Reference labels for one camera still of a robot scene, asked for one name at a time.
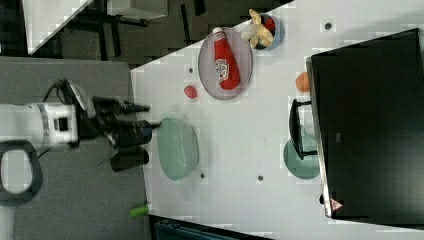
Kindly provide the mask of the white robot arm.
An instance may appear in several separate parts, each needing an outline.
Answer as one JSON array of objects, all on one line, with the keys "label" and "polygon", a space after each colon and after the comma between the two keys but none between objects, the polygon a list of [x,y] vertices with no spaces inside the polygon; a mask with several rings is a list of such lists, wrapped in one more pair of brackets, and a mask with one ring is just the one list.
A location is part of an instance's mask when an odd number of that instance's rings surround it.
[{"label": "white robot arm", "polygon": [[128,101],[94,97],[68,103],[1,106],[1,204],[30,202],[43,184],[40,158],[53,149],[76,148],[82,140],[108,139],[118,152],[151,141],[157,123],[122,117],[150,108]]}]

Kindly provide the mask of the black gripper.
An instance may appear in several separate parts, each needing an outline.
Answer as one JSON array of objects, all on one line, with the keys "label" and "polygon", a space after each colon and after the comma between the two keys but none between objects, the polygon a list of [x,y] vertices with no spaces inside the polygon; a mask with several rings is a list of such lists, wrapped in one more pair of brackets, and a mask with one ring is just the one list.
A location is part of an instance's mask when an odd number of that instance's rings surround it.
[{"label": "black gripper", "polygon": [[[149,112],[150,106],[133,104],[126,100],[94,96],[78,101],[78,136],[80,140],[106,137],[113,149],[120,145],[119,116],[136,112]],[[159,128],[160,123],[152,123]]]}]

